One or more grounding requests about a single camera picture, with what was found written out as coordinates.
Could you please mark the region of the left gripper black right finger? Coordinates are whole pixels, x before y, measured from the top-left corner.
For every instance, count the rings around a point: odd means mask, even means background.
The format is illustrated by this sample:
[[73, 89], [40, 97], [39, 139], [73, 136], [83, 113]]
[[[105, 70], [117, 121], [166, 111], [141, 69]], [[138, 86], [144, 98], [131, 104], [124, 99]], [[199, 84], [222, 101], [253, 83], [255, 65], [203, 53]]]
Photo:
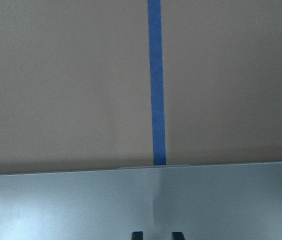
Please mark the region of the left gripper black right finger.
[[172, 232], [172, 240], [184, 240], [184, 234], [180, 231]]

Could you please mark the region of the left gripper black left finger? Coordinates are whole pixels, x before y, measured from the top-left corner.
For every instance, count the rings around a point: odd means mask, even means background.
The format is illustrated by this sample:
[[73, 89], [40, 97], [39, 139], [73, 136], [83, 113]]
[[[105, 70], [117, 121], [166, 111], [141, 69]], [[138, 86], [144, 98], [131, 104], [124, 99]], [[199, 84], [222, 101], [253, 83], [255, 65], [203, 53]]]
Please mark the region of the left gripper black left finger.
[[143, 232], [142, 231], [134, 231], [131, 234], [131, 240], [143, 240]]

